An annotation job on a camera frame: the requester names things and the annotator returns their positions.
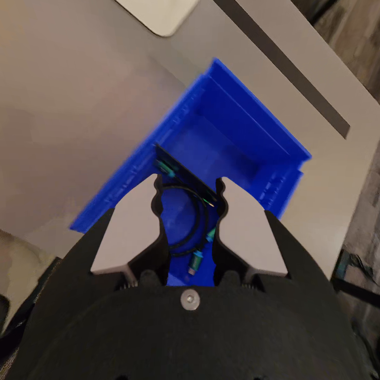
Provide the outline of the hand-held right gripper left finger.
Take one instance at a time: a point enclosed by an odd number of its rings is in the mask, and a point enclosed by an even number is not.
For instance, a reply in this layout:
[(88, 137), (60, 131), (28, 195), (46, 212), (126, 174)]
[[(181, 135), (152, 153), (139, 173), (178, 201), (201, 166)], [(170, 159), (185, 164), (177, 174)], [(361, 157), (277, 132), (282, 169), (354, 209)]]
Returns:
[(131, 285), (149, 270), (165, 286), (170, 253), (162, 220), (161, 174), (152, 174), (116, 205), (91, 266), (93, 275), (122, 273)]

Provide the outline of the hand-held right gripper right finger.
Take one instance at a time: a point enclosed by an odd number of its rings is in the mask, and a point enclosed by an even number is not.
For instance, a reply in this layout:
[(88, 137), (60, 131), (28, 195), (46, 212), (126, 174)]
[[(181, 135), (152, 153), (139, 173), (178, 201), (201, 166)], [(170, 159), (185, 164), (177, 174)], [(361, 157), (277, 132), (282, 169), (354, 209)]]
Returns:
[(228, 271), (236, 272), (241, 284), (251, 284), (258, 274), (286, 278), (288, 269), (260, 203), (227, 177), (216, 179), (216, 195), (214, 285)]

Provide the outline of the black usb cable green plugs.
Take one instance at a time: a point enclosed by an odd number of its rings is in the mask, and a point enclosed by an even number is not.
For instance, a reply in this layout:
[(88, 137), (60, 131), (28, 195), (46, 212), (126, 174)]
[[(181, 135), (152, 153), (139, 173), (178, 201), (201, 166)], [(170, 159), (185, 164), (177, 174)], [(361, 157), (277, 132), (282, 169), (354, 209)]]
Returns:
[(210, 222), (210, 214), (214, 207), (195, 191), (171, 181), (165, 174), (163, 181), (163, 221), (169, 253), (173, 259), (188, 258), (187, 271), (193, 276), (201, 266), (205, 247), (213, 241), (215, 224)]

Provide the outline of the black usb hub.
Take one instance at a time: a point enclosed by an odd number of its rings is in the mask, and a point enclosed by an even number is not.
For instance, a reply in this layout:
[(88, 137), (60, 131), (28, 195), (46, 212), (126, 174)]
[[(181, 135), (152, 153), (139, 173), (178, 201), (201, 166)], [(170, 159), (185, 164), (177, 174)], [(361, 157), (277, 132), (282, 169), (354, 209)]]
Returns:
[(208, 185), (170, 155), (159, 144), (155, 144), (154, 165), (171, 181), (187, 186), (195, 191), (209, 206), (215, 207), (217, 195)]

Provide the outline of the blue plastic bin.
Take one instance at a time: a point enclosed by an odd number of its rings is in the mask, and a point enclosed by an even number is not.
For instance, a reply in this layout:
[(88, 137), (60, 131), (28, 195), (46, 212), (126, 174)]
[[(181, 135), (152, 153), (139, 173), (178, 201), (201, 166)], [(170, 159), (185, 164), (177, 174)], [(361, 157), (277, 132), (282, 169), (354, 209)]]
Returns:
[[(152, 174), (159, 144), (216, 192), (227, 177), (279, 219), (311, 154), (218, 59), (121, 164), (88, 203), (70, 229), (87, 233), (107, 211)], [(195, 275), (188, 258), (170, 255), (169, 285), (213, 286), (212, 243)]]

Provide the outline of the white rounded slab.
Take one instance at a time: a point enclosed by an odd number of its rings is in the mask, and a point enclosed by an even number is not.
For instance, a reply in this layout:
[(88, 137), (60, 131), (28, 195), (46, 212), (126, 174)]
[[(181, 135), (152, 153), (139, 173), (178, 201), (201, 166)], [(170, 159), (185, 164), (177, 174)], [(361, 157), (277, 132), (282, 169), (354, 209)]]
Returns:
[(198, 0), (117, 0), (122, 8), (160, 37), (172, 36), (198, 5)]

